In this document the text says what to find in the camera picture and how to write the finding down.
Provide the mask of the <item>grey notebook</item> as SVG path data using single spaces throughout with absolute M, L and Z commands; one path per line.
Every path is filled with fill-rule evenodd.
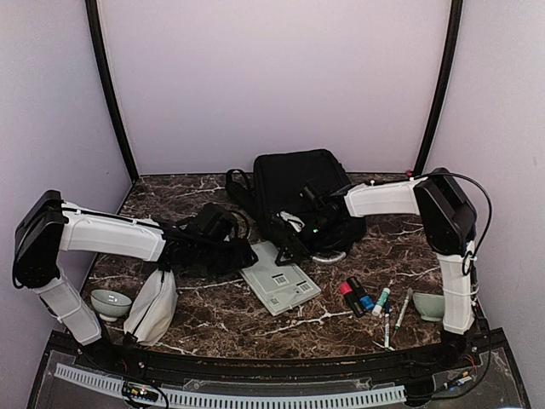
M 300 306 L 317 297 L 321 290 L 296 264 L 278 266 L 278 249 L 271 242 L 250 247 L 258 261 L 241 270 L 246 284 L 272 316 Z

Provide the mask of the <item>black student bag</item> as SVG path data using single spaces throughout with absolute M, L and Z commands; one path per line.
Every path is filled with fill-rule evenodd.
M 254 219 L 263 239 L 271 241 L 278 250 L 284 239 L 295 230 L 277 214 L 281 210 L 305 219 L 306 207 L 299 193 L 309 182 L 326 204 L 340 208 L 336 220 L 320 235 L 311 251 L 335 250 L 348 255 L 353 245 L 366 234 L 366 220 L 350 216 L 344 201 L 352 186 L 347 172 L 332 152 L 314 149 L 294 153 L 273 153 L 257 157 L 253 176 L 241 169 L 231 169 L 225 175 L 228 197 Z

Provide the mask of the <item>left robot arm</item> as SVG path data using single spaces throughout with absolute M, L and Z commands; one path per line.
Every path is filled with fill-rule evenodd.
M 62 251 L 133 257 L 176 273 L 199 266 L 224 274 L 258 260 L 248 238 L 239 236 L 234 212 L 218 204 L 172 222 L 89 210 L 66 202 L 58 191 L 45 192 L 15 230 L 12 283 L 38 294 L 103 372 L 117 368 L 120 353 L 104 340 L 96 313 L 61 271 Z

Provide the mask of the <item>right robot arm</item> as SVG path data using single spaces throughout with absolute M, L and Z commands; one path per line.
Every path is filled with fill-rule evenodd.
M 445 168 L 404 181 L 346 185 L 329 195 L 317 195 L 310 185 L 301 191 L 317 215 L 298 228 L 289 227 L 277 263 L 309 256 L 305 240 L 315 239 L 340 214 L 352 218 L 377 215 L 416 215 L 422 220 L 427 243 L 435 253 L 445 297 L 443 327 L 459 336 L 476 320 L 479 284 L 475 261 L 483 236 L 476 232 L 477 211 L 459 181 L 467 176 Z

